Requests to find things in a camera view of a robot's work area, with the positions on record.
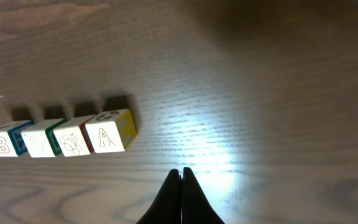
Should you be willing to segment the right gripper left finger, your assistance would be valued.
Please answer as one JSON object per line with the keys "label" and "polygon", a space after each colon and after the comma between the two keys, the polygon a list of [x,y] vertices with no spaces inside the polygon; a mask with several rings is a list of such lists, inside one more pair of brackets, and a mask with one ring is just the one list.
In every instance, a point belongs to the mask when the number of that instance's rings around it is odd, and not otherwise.
{"label": "right gripper left finger", "polygon": [[181,177],[172,169],[164,180],[149,209],[137,224],[180,224],[181,223]]}

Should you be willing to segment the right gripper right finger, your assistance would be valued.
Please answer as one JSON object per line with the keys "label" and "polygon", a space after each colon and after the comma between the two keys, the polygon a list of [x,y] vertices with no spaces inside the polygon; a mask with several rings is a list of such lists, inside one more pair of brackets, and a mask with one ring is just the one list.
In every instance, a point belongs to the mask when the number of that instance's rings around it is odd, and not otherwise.
{"label": "right gripper right finger", "polygon": [[189,167],[183,168],[181,210],[183,224],[224,224]]}

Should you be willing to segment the white block with bug drawing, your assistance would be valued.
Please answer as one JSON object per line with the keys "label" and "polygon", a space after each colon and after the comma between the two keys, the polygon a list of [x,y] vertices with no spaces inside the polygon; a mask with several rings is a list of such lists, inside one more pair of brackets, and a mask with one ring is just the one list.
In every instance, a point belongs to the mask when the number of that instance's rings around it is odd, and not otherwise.
{"label": "white block with bug drawing", "polygon": [[85,128],[96,153],[124,152],[137,136],[129,109],[97,114]]}

